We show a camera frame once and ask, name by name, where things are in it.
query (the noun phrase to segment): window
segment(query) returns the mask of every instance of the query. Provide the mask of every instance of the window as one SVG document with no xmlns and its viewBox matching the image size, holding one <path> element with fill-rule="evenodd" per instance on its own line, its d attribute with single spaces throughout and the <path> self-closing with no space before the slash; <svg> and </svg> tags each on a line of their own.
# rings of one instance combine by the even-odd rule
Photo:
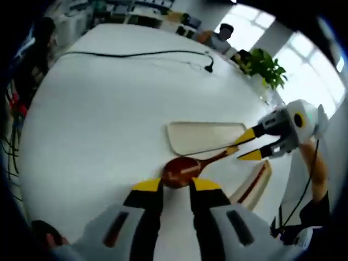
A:
<svg viewBox="0 0 348 261">
<path fill-rule="evenodd" d="M 237 4 L 222 19 L 220 24 L 228 23 L 234 27 L 232 37 L 228 39 L 228 43 L 233 48 L 249 51 L 274 20 L 275 17 L 268 13 Z M 220 30 L 220 24 L 215 29 L 217 33 Z"/>
<path fill-rule="evenodd" d="M 278 93 L 285 103 L 303 99 L 323 105 L 328 117 L 345 97 L 345 87 L 336 69 L 325 55 L 303 34 L 294 34 L 276 55 L 287 71 L 288 81 Z"/>
</svg>

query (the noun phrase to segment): robotic arm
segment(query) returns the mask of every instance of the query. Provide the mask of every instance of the robotic arm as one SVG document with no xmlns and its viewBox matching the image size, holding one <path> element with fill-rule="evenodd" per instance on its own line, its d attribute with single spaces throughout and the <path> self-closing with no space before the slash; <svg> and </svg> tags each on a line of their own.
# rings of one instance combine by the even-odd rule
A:
<svg viewBox="0 0 348 261">
<path fill-rule="evenodd" d="M 248 152 L 238 157 L 241 160 L 261 160 L 265 157 L 281 157 L 296 149 L 312 136 L 320 138 L 328 125 L 324 108 L 318 108 L 304 100 L 290 102 L 261 118 L 258 124 L 246 130 L 235 145 L 241 145 L 265 134 L 279 136 L 271 144 Z"/>
</svg>

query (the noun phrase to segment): white table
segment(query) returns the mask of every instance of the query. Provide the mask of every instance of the white table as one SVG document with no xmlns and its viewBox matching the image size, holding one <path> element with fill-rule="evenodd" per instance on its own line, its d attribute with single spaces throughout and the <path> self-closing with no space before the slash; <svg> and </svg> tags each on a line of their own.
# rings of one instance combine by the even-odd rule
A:
<svg viewBox="0 0 348 261">
<path fill-rule="evenodd" d="M 208 51 L 192 40 L 147 27 L 103 24 L 69 51 L 109 54 L 183 49 Z M 74 242 L 84 226 L 131 186 L 158 177 L 175 155 L 164 126 L 171 121 L 243 122 L 268 108 L 237 69 L 214 56 L 174 53 L 129 59 L 70 54 L 43 80 L 24 123 L 19 168 L 29 218 L 44 220 Z M 263 138 L 240 147 L 261 147 Z M 271 160 L 272 176 L 254 212 L 271 223 L 288 181 L 291 156 Z M 232 193 L 250 174 L 235 155 L 208 166 L 201 177 Z M 155 260 L 200 260 L 189 191 L 166 190 Z"/>
</svg>

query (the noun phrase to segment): red wooden spoon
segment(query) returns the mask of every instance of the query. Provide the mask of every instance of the red wooden spoon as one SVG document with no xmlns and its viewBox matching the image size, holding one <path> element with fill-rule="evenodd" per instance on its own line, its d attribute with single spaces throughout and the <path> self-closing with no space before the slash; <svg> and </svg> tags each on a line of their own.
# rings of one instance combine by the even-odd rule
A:
<svg viewBox="0 0 348 261">
<path fill-rule="evenodd" d="M 187 186 L 190 179 L 197 178 L 208 164 L 230 156 L 236 151 L 238 151 L 238 147 L 230 146 L 223 152 L 209 159 L 200 160 L 190 157 L 173 159 L 163 168 L 162 180 L 164 185 L 173 189 Z"/>
</svg>

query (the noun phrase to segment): green leaves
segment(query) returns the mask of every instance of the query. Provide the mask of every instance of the green leaves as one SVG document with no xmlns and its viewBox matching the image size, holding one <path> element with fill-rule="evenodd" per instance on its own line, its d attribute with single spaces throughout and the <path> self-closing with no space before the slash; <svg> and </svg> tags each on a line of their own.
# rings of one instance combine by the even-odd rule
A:
<svg viewBox="0 0 348 261">
<path fill-rule="evenodd" d="M 247 64 L 239 64 L 239 66 L 246 75 L 261 75 L 263 84 L 273 90 L 279 85 L 284 88 L 284 80 L 288 80 L 284 75 L 286 70 L 278 65 L 278 59 L 273 61 L 271 55 L 260 48 L 253 49 Z"/>
</svg>

